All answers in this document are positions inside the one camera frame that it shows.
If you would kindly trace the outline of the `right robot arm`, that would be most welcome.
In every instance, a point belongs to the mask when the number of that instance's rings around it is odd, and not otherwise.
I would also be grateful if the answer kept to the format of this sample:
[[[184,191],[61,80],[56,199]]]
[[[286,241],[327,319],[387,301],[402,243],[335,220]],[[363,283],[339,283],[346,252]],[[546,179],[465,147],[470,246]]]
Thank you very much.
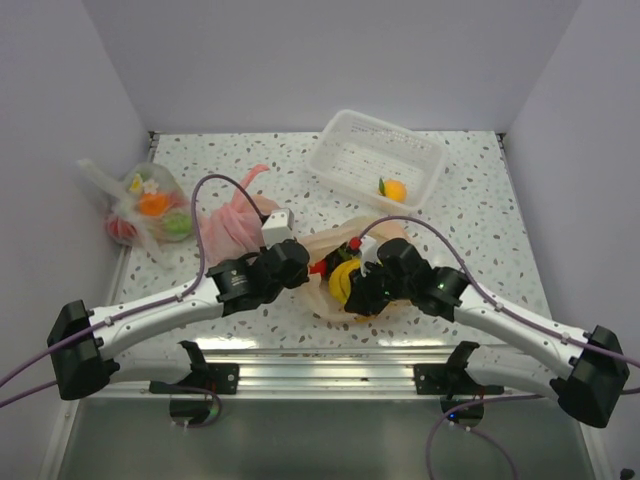
[[[384,243],[353,238],[346,249],[360,262],[342,283],[347,312],[377,315],[406,301],[428,316],[475,328],[514,348],[508,354],[461,342],[430,378],[440,392],[496,394],[510,388],[554,400],[588,426],[608,425],[629,378],[613,332],[601,326],[585,332],[527,312],[484,290],[468,273],[431,266],[402,238]]]

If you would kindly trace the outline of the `yellow toy banana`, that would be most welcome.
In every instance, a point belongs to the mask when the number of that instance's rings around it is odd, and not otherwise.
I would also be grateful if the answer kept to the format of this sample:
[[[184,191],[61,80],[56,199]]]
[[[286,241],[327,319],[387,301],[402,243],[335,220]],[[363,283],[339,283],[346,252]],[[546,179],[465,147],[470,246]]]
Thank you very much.
[[[350,274],[360,269],[360,259],[353,258],[338,265],[328,280],[330,295],[341,305],[345,305],[351,294]]]

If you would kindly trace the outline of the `orange toy fruit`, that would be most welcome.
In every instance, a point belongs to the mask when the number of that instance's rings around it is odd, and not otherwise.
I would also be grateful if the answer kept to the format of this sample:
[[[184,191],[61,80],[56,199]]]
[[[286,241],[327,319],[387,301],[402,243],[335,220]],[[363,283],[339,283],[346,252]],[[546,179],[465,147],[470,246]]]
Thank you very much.
[[[399,180],[380,178],[378,194],[397,203],[404,203],[407,199],[407,188]]]

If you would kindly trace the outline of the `orange plastic bag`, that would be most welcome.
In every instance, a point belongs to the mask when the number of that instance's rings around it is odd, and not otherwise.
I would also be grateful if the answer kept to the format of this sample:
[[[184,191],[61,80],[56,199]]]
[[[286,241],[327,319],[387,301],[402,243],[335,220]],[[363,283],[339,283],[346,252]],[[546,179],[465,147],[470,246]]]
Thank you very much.
[[[355,217],[337,228],[319,231],[298,239],[310,255],[314,265],[344,242],[358,236],[374,221],[373,217]],[[389,221],[374,227],[369,235],[380,244],[393,238],[409,239],[404,228],[397,221]],[[320,274],[310,274],[309,281],[298,289],[306,306],[320,318],[333,323],[364,322],[365,317],[344,311],[328,290],[328,282]]]

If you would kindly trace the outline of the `red toy chili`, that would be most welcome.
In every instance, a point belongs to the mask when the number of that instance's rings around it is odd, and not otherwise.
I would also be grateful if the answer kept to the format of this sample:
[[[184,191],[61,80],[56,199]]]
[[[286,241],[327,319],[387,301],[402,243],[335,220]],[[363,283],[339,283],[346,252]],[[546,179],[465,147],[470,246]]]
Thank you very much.
[[[309,273],[324,276],[327,273],[327,269],[327,262],[325,260],[320,260],[309,268]]]

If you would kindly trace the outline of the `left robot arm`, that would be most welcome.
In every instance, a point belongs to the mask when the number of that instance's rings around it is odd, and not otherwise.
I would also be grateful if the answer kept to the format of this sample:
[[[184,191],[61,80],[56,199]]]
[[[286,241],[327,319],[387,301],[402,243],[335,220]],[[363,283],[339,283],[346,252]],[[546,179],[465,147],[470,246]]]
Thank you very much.
[[[285,289],[308,282],[310,255],[295,240],[210,268],[196,287],[173,288],[122,305],[62,307],[47,338],[63,400],[95,394],[111,383],[148,380],[193,393],[209,385],[198,345],[179,341],[161,353],[129,355],[135,345],[200,321],[257,310]]]

